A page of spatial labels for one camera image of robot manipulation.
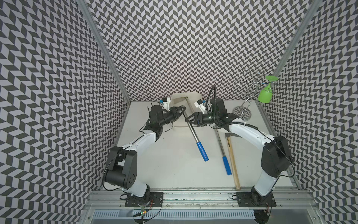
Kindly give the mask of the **white storage box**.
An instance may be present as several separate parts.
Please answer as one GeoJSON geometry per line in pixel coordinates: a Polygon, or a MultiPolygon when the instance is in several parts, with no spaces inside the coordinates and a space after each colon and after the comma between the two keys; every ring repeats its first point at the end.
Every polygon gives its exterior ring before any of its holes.
{"type": "MultiPolygon", "coordinates": [[[[194,112],[200,112],[194,103],[198,100],[202,100],[203,97],[197,92],[183,92],[175,93],[171,96],[170,107],[173,106],[185,106],[185,115],[192,115],[194,112]]],[[[185,122],[184,115],[182,115],[177,121],[173,123],[175,128],[188,128],[188,124],[185,122]]]]}

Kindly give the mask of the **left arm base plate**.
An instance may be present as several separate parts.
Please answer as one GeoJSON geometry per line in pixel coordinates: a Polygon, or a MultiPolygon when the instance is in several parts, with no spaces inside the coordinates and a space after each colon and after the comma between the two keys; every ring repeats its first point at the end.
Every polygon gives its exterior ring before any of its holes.
{"type": "Polygon", "coordinates": [[[163,204],[164,192],[149,192],[144,197],[137,197],[127,194],[125,207],[161,207],[163,204]]]}

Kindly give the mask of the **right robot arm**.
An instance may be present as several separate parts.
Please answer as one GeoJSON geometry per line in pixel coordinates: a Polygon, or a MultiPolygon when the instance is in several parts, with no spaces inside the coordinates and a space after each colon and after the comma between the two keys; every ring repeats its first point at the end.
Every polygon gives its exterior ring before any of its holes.
{"type": "Polygon", "coordinates": [[[229,134],[240,136],[262,152],[262,172],[252,193],[261,197],[268,196],[282,173],[292,165],[288,140],[283,136],[266,134],[238,115],[228,113],[223,100],[219,98],[210,100],[210,108],[204,111],[194,112],[186,118],[186,122],[200,127],[214,124],[229,134]]]}

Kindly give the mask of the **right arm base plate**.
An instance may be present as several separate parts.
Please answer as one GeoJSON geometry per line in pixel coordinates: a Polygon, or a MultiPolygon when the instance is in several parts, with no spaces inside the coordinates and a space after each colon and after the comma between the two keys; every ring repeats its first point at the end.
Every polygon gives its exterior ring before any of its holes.
{"type": "Polygon", "coordinates": [[[261,196],[259,193],[256,192],[236,192],[235,195],[239,207],[277,207],[272,192],[270,192],[266,196],[261,196]]]}

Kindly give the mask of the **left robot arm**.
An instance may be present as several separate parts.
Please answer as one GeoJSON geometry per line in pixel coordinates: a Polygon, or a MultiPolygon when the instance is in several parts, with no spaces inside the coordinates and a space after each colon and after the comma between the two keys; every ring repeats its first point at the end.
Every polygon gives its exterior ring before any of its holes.
{"type": "Polygon", "coordinates": [[[185,110],[185,106],[173,106],[169,109],[160,105],[152,106],[141,135],[128,144],[110,149],[102,184],[118,186],[135,197],[147,197],[150,187],[137,179],[139,152],[157,142],[163,133],[163,126],[177,121],[185,110]]]}

